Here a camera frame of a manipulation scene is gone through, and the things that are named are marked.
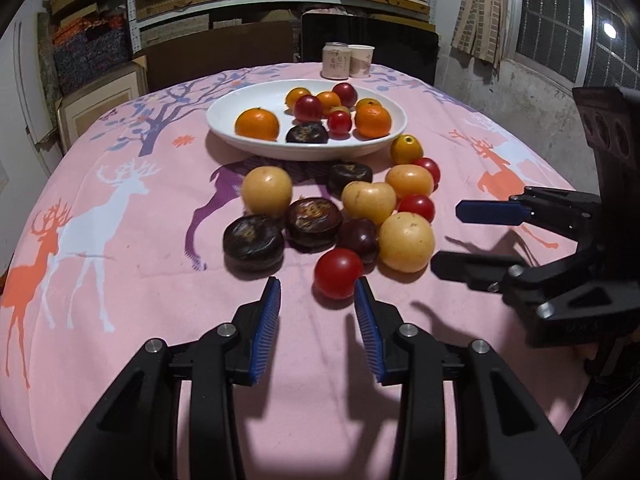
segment red cherry tomato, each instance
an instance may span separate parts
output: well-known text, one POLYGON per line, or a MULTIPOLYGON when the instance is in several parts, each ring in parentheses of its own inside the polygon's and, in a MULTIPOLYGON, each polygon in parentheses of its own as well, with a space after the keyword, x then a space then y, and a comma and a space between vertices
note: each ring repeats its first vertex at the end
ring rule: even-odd
POLYGON ((344 136, 351 131, 353 121, 351 121, 351 114, 343 110, 336 110, 329 114, 326 124, 330 134, 344 136))
POLYGON ((433 177, 433 183, 435 184, 435 187, 438 187, 438 183, 440 182, 440 168, 432 158, 424 156, 423 158, 414 160, 412 164, 422 166, 425 170, 429 171, 429 173, 431 173, 431 176, 433 177))
POLYGON ((338 94, 342 106, 351 108, 356 102, 358 102, 358 93, 356 89, 349 83, 338 83, 334 86, 334 93, 338 94))
POLYGON ((315 95, 303 95, 296 101, 293 115, 301 123, 319 123, 322 120, 322 103, 315 95))
POLYGON ((405 196, 398 204, 398 212, 408 211, 416 213, 426 219, 427 222, 433 222, 436 216, 436 206, 426 195, 408 195, 405 196))
POLYGON ((364 265, 350 249, 331 249, 316 263, 314 285, 332 300, 345 300, 353 296, 356 280, 362 276, 364 265))

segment pink tablecloth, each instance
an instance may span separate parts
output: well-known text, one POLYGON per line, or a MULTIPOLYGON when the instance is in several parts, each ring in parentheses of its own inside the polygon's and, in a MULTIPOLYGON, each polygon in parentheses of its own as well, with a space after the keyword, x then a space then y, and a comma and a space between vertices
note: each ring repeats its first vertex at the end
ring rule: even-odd
MULTIPOLYGON (((242 86, 288 78, 319 78, 319 65, 229 71, 121 105, 81 137, 49 180, 0 302, 8 352, 0 411, 47 475, 146 339, 195 340, 259 297, 264 279, 242 281, 225 269, 222 230, 242 215, 236 200, 242 175, 264 162, 209 134, 205 110, 242 86)), ((462 199, 505 200, 524 185, 569 187, 519 140, 394 70, 375 66, 372 77, 357 84, 401 104, 407 132, 442 168, 433 196, 439 249, 519 251, 541 263, 575 249, 533 227, 510 230, 456 219, 462 199)), ((374 168, 376 180, 390 165, 386 150, 363 162, 374 168)), ((313 172, 304 164, 298 169, 294 195, 318 195, 306 181, 313 172)), ((374 384, 353 307, 312 295, 317 259, 286 250, 277 272, 283 300, 273 367, 258 387, 236 394, 250 480, 383 479, 388 473, 399 389, 374 384)), ((526 348, 520 324, 499 296, 440 282, 428 270, 420 276, 374 270, 369 282, 404 320, 445 342, 486 339, 562 428, 586 385, 571 349, 526 348)), ((447 476, 454 473, 450 466, 447 476)))

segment light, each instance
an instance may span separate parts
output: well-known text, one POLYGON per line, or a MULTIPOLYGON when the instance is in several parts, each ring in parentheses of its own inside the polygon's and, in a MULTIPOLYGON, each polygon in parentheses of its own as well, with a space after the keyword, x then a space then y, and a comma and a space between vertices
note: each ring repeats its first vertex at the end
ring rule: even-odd
POLYGON ((602 24, 602 28, 604 29, 604 33, 609 36, 612 40, 616 39, 616 36, 618 35, 618 33, 616 32, 616 29, 613 28, 613 25, 611 25, 609 22, 604 22, 602 24))

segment white plate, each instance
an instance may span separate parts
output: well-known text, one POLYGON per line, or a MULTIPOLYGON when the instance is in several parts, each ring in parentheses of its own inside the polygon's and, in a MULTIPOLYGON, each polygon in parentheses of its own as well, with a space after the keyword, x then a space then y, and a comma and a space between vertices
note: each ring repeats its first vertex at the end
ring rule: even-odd
POLYGON ((211 130, 236 148, 279 160, 332 160, 368 155, 388 146, 406 128, 406 114, 394 101, 377 92, 359 86, 354 87, 358 99, 371 97, 380 101, 391 115, 391 133, 381 139, 361 140, 353 133, 345 140, 329 139, 327 144, 296 144, 285 142, 287 132, 297 121, 287 113, 284 98, 296 87, 307 88, 313 95, 330 91, 337 82, 319 79, 288 79, 269 81, 240 88, 216 100, 207 110, 207 122, 211 130), (259 140, 236 135, 234 126, 238 115, 248 108, 264 108, 273 112, 280 121, 278 140, 259 140))

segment paper cup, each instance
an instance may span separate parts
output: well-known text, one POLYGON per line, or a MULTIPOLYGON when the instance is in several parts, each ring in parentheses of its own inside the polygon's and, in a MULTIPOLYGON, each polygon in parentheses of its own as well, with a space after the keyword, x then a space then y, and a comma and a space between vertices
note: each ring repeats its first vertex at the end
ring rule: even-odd
POLYGON ((349 76, 356 78, 369 77, 375 47, 369 45, 349 45, 349 49, 351 50, 349 76))

